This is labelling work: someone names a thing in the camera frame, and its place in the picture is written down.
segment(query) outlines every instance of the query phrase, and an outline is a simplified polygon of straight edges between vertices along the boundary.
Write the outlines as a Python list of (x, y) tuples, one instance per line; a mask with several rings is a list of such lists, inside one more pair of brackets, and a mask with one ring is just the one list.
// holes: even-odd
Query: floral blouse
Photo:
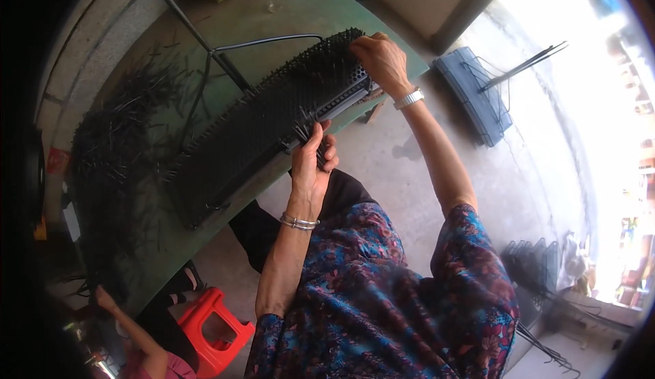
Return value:
[(257, 322), (244, 377), (500, 378), (519, 308), (473, 207), (453, 208), (436, 243), (421, 277), (378, 204), (321, 222), (290, 309)]

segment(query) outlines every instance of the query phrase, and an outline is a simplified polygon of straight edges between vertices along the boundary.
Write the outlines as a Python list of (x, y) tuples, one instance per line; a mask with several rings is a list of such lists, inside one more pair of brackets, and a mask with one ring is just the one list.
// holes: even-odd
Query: person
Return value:
[(136, 322), (98, 285), (95, 291), (98, 305), (115, 318), (117, 331), (126, 339), (128, 358), (119, 372), (121, 378), (196, 378), (200, 365), (198, 353), (168, 308), (186, 302), (183, 292), (202, 288), (198, 282), (194, 269), (179, 270), (141, 311)]
[[(395, 101), (415, 91), (405, 53), (387, 35), (351, 51)], [(362, 184), (316, 149), (316, 123), (293, 154), (291, 195), (275, 220), (251, 203), (231, 222), (261, 273), (245, 378), (499, 378), (519, 318), (512, 284), (477, 214), (470, 179), (422, 100), (402, 108), (446, 218), (432, 277), (407, 268), (396, 230)]]

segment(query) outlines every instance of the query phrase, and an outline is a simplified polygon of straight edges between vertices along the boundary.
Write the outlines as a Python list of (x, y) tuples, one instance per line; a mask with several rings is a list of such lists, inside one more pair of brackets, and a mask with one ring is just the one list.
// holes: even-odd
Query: wristwatch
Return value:
[(411, 105), (412, 103), (425, 98), (425, 96), (423, 96), (423, 92), (418, 86), (416, 86), (415, 89), (416, 90), (414, 92), (394, 103), (394, 107), (397, 111), (401, 111), (405, 106)]

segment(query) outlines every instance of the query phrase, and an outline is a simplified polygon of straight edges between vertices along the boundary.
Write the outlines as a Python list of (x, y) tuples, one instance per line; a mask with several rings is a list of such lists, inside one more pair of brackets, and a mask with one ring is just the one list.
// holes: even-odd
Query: wrist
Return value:
[(389, 90), (385, 90), (385, 92), (391, 96), (394, 102), (398, 102), (400, 99), (404, 98), (410, 93), (413, 93), (414, 90), (414, 85), (410, 84), (409, 81), (404, 81), (393, 85), (393, 87), (389, 88)]
[(318, 218), (316, 208), (312, 204), (312, 200), (307, 196), (302, 196), (296, 193), (291, 193), (289, 202), (285, 213), (290, 217), (295, 217), (299, 220), (314, 222)]
[(116, 304), (111, 305), (111, 306), (106, 306), (106, 307), (103, 307), (103, 308), (106, 309), (107, 312), (109, 312), (111, 315), (114, 315), (114, 316), (115, 316), (116, 314), (118, 314), (118, 312), (120, 311), (119, 306), (116, 305)]

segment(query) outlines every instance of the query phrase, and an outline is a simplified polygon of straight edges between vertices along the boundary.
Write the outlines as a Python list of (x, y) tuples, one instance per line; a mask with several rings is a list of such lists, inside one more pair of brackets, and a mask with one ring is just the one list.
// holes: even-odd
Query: black pants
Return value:
[[(376, 203), (354, 177), (334, 169), (323, 199), (318, 219), (323, 221), (359, 203)], [(257, 200), (246, 206), (230, 221), (230, 227), (248, 254), (250, 266), (261, 273), (269, 251), (278, 237), (281, 223), (259, 207)]]
[(184, 359), (193, 371), (198, 373), (200, 365), (198, 353), (182, 328), (177, 324), (175, 318), (173, 318), (173, 315), (168, 311), (168, 307), (174, 305), (170, 297), (171, 294), (183, 298), (181, 293), (191, 291), (192, 288), (192, 282), (187, 277), (184, 269), (179, 270), (152, 301), (146, 305), (135, 321), (162, 348)]

